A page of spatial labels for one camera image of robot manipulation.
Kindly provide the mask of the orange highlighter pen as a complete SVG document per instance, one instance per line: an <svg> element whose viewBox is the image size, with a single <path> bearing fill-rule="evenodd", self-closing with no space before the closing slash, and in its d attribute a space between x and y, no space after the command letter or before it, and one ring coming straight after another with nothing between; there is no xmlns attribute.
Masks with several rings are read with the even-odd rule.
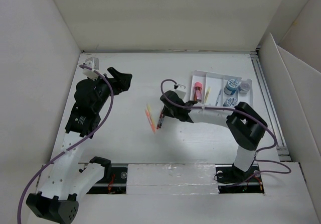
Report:
<svg viewBox="0 0 321 224"><path fill-rule="evenodd" d="M156 128L155 128L155 125L154 125L154 123L153 123L153 121L152 121L152 118L151 118L151 116L150 116L150 113L149 113L149 111L148 111L147 109L145 109L145 114L146 114L146 117L147 117L148 122L149 122L149 124L150 124L150 127L151 127L153 133L155 134L155 133L156 133Z"/></svg>

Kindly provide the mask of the black gel pen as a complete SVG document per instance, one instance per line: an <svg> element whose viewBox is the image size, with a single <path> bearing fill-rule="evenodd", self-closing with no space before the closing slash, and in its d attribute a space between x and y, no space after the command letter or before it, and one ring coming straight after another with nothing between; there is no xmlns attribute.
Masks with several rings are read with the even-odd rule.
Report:
<svg viewBox="0 0 321 224"><path fill-rule="evenodd" d="M162 125L163 125L163 122L164 122L164 118L165 118L165 115L163 115L162 114L162 116L160 117L160 119L159 119L159 129L162 127Z"/></svg>

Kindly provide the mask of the blue labelled round jar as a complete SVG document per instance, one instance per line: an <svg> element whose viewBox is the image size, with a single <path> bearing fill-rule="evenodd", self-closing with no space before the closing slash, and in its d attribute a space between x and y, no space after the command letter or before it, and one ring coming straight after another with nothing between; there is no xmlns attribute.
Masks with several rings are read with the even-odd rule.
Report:
<svg viewBox="0 0 321 224"><path fill-rule="evenodd" d="M225 99L224 107L235 107L238 104L238 100L235 97L228 97Z"/></svg>

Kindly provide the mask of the blue patterned round tin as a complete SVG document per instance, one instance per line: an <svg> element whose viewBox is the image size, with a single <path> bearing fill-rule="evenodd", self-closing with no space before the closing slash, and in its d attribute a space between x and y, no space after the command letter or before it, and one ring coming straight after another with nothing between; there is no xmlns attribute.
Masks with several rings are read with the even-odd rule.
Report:
<svg viewBox="0 0 321 224"><path fill-rule="evenodd" d="M229 79L224 87L224 93L227 95L234 95L239 88L239 81L237 79Z"/></svg>

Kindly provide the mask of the red gel pen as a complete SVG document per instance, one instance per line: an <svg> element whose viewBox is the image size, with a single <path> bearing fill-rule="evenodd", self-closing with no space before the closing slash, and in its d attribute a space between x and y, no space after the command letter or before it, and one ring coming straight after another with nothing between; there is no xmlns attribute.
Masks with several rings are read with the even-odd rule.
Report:
<svg viewBox="0 0 321 224"><path fill-rule="evenodd" d="M157 121L157 126L156 126L157 130L160 128L162 118L163 118L163 111L161 110L160 113L159 113L158 121Z"/></svg>

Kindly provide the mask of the blue gel pen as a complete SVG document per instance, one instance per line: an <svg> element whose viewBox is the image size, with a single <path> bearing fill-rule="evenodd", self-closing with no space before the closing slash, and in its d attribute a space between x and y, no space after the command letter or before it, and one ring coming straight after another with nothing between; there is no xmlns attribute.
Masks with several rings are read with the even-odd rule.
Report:
<svg viewBox="0 0 321 224"><path fill-rule="evenodd" d="M220 91L219 91L219 93L218 93L215 106L218 106L218 105L219 105L221 96L222 96L222 89L220 89Z"/></svg>

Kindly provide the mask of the short yellow highlighter pen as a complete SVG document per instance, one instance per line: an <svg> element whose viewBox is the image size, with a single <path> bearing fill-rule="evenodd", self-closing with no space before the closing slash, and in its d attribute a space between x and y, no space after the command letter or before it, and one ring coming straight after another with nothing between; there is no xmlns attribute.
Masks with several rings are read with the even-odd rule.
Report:
<svg viewBox="0 0 321 224"><path fill-rule="evenodd" d="M210 91L211 91L211 88L208 87L208 88L207 88L207 91L206 91L206 93L205 93L205 97L204 97L204 104L207 103L207 100L208 100L208 96L209 96L209 94L210 94Z"/></svg>

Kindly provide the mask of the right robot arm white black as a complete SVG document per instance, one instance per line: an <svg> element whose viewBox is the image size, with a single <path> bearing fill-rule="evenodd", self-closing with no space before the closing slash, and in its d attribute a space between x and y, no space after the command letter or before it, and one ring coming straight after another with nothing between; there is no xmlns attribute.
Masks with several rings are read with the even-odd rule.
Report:
<svg viewBox="0 0 321 224"><path fill-rule="evenodd" d="M234 163L227 170L219 171L219 183L232 184L246 180L267 123L247 103L240 102L232 110L213 110L195 101L184 102L179 95L169 90L160 97L164 115L187 123L206 123L228 128L238 144Z"/></svg>

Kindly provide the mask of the pink capped marker case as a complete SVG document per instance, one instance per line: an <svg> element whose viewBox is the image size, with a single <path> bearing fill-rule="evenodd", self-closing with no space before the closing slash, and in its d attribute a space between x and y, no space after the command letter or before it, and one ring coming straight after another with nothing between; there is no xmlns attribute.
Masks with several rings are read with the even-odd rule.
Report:
<svg viewBox="0 0 321 224"><path fill-rule="evenodd" d="M194 85L194 101L202 102L202 84L196 82Z"/></svg>

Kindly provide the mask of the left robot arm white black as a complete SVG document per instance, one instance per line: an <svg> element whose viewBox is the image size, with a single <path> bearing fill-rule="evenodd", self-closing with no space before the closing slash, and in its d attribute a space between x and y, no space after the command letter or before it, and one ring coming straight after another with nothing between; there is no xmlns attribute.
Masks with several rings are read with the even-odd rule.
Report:
<svg viewBox="0 0 321 224"><path fill-rule="evenodd" d="M80 199L97 182L115 179L108 159L93 157L79 174L78 163L94 133L106 121L99 115L104 104L128 91L132 80L132 74L113 67L107 69L111 77L88 66L81 67L87 77L76 85L75 103L65 126L61 153L50 162L52 169L46 182L26 200L37 217L55 223L72 223Z"/></svg>

